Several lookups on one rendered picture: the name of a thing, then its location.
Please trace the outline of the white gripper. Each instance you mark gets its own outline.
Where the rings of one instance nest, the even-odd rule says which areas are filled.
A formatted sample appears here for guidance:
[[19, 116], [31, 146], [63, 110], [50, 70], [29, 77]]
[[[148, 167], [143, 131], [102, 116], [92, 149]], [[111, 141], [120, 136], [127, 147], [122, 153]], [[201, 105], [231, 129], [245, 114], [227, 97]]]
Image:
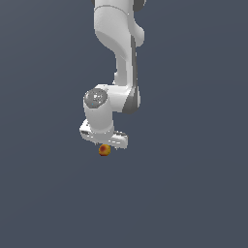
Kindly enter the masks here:
[[81, 126], [79, 127], [79, 132], [85, 140], [91, 141], [95, 144], [107, 144], [113, 146], [115, 149], [117, 148], [126, 149], [128, 146], [129, 137], [125, 133], [119, 131], [114, 131], [113, 135], [108, 139], [95, 138], [90, 129], [89, 122], [87, 120], [84, 120], [82, 122]]

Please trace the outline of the small red-yellow ball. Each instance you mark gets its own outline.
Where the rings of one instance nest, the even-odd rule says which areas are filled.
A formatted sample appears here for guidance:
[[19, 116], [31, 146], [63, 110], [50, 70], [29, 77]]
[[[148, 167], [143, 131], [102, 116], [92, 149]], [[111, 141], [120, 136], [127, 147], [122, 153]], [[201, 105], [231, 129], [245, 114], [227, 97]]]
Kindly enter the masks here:
[[101, 156], [108, 156], [110, 154], [110, 146], [107, 144], [102, 144], [99, 147], [99, 154]]

